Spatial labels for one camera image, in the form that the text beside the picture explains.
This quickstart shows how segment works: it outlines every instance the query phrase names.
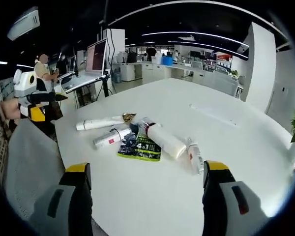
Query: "black ceiling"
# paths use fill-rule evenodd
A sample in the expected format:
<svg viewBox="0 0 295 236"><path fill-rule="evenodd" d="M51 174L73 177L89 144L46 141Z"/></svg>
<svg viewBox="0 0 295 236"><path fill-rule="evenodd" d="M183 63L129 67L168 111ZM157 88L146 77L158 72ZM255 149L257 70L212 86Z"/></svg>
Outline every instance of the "black ceiling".
<svg viewBox="0 0 295 236"><path fill-rule="evenodd" d="M166 1L110 0L107 22L112 22L125 14L147 7L150 4L161 2ZM271 22L264 5L260 7L260 5L242 3L243 1L238 0L222 2L245 8ZM10 41L6 37L9 27L18 16L33 6L38 6L41 26L14 42ZM2 1L0 3L0 59L29 64L33 62L38 52L46 52L52 55L58 53L65 44L74 45L75 50L86 49L87 45L95 41L96 34L100 32L99 21L103 19L104 7L104 0ZM155 41L156 44L168 45L168 41L181 41L178 34L141 36L144 33L159 31L204 32L242 42L247 35L251 21L271 30L275 34L277 44L285 42L279 33L246 13L205 3L180 3L155 7L117 21L111 25L111 28L125 29L128 38L126 44ZM194 36L197 43L217 46L231 51L236 51L239 47L239 44L224 39L203 35Z"/></svg>

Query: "blue container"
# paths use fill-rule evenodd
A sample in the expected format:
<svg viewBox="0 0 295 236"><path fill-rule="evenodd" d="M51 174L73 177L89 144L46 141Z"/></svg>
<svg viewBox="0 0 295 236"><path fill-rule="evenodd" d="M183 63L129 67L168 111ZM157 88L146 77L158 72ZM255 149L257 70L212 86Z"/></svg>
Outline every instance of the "blue container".
<svg viewBox="0 0 295 236"><path fill-rule="evenodd" d="M173 58L172 57L164 56L162 58L162 64L163 65L173 65Z"/></svg>

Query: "white table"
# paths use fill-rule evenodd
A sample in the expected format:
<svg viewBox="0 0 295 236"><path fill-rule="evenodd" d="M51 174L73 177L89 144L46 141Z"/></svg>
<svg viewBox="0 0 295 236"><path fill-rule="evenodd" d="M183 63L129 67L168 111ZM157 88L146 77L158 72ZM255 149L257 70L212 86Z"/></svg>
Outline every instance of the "white table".
<svg viewBox="0 0 295 236"><path fill-rule="evenodd" d="M93 149L93 138L107 129L76 130L79 121L124 112L148 116L178 137L193 137L204 159L228 165L235 179L260 197L267 215L281 206L292 169L286 157L291 135L239 99L164 79L109 96L56 121L65 167L90 163L92 216L108 235L198 236L204 223L203 176L190 174L187 155L180 162L165 153L159 162L122 158L116 155L119 144Z"/></svg>

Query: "air conditioner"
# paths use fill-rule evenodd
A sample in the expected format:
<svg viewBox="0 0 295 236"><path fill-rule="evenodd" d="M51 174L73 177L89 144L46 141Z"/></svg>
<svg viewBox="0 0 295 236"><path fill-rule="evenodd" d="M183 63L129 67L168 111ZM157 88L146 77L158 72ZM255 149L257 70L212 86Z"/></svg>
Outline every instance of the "air conditioner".
<svg viewBox="0 0 295 236"><path fill-rule="evenodd" d="M39 25L38 7L32 7L13 24L7 36L14 41Z"/></svg>

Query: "white robot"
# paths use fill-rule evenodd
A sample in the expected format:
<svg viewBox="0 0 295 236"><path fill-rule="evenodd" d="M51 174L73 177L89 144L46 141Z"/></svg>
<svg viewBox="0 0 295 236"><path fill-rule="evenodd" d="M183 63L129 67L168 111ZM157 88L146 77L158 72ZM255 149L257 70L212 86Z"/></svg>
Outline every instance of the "white robot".
<svg viewBox="0 0 295 236"><path fill-rule="evenodd" d="M16 70L13 78L14 96L18 98L21 114L33 121L46 121L46 109L52 101L62 101L66 96L37 89L41 79L34 71L23 72Z"/></svg>

